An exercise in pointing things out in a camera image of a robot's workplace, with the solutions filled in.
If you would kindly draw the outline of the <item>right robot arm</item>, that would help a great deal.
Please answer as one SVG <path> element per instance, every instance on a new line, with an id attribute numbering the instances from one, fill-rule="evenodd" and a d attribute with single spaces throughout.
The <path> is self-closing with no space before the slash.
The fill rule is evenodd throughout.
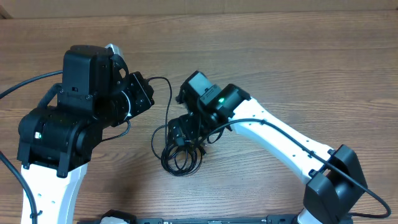
<path id="1" fill-rule="evenodd" d="M 270 114 L 242 88 L 213 84 L 199 71 L 181 85 L 176 101 L 188 113 L 168 123 L 168 151 L 204 153 L 204 141 L 224 130 L 260 144 L 305 185 L 303 210 L 293 223 L 352 223 L 349 211 L 367 186 L 356 153 L 348 146 L 332 149 L 299 133 Z"/>

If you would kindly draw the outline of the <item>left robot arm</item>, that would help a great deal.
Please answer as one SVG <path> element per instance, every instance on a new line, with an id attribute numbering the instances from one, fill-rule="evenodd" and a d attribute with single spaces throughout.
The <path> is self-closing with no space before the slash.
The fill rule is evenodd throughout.
<path id="1" fill-rule="evenodd" d="M 154 91 L 130 73 L 121 50 L 74 45 L 64 55 L 62 81 L 54 84 L 18 127 L 21 174 L 35 200 L 23 198 L 22 223 L 71 223 L 81 183 L 103 131 L 153 104 Z"/>

